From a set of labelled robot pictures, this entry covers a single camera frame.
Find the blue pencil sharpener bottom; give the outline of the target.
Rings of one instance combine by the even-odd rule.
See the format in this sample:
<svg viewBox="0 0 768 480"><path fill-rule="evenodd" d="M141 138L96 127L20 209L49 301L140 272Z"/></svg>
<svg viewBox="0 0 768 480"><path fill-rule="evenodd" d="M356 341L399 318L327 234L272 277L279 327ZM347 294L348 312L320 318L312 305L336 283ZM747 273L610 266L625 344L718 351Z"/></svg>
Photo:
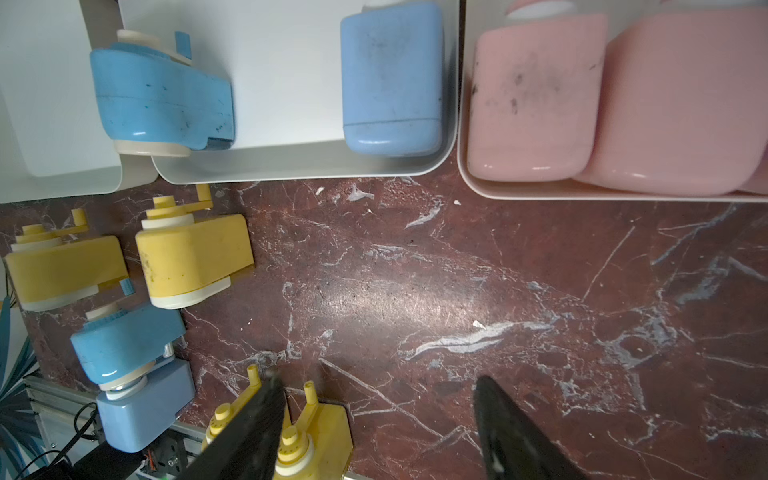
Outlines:
<svg viewBox="0 0 768 480"><path fill-rule="evenodd" d="M100 393L96 403L107 443L126 453L142 451L174 424L194 397L191 368L181 359L149 372L125 393Z"/></svg>

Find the pink pencil sharpener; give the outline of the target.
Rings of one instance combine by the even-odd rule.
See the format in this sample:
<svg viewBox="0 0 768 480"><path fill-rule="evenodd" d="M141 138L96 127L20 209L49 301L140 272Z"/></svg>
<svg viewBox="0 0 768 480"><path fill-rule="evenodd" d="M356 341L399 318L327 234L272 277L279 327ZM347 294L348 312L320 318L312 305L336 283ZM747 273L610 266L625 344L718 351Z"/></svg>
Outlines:
<svg viewBox="0 0 768 480"><path fill-rule="evenodd" d="M576 180L719 196L767 146L767 4L657 1L608 44L592 157Z"/></svg>
<svg viewBox="0 0 768 480"><path fill-rule="evenodd" d="M609 33L575 1L515 1L475 43L467 165L494 182L548 182L592 155Z"/></svg>

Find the blue pencil sharpener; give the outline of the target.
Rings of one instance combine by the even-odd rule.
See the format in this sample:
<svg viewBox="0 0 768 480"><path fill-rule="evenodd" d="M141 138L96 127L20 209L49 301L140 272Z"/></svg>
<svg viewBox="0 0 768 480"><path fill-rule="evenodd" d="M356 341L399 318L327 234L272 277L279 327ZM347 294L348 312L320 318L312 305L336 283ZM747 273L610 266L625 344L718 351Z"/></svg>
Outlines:
<svg viewBox="0 0 768 480"><path fill-rule="evenodd" d="M235 140L231 83L192 65L190 36L170 49L152 35L120 29L90 53L101 124L122 155L184 158L229 149Z"/></svg>
<svg viewBox="0 0 768 480"><path fill-rule="evenodd" d="M181 359L149 372L125 393L100 393L96 403L107 443L126 453L142 451L174 424L194 397L191 368Z"/></svg>
<svg viewBox="0 0 768 480"><path fill-rule="evenodd" d="M354 152L430 155L442 144L444 29L435 1L362 11L340 23L343 133Z"/></svg>
<svg viewBox="0 0 768 480"><path fill-rule="evenodd" d="M147 383L147 376L174 356L173 343L186 332L177 310L135 303L129 280L125 298L86 313L70 341L88 379L113 400Z"/></svg>

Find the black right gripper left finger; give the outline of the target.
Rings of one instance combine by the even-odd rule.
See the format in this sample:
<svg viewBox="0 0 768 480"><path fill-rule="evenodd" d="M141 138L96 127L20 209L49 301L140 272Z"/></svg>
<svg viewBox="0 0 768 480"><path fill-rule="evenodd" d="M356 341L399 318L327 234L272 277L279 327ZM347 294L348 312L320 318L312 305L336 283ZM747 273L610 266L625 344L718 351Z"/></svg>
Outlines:
<svg viewBox="0 0 768 480"><path fill-rule="evenodd" d="M240 410L180 480L271 479L275 473L286 397L277 374Z"/></svg>

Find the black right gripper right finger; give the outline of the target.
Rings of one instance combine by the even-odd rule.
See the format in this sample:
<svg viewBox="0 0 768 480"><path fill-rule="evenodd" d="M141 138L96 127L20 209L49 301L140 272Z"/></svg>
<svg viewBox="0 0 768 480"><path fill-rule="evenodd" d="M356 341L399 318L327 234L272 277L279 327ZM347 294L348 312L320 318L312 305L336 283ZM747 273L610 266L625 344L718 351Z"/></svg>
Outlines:
<svg viewBox="0 0 768 480"><path fill-rule="evenodd" d="M489 479L586 477L491 377L477 379L473 407Z"/></svg>

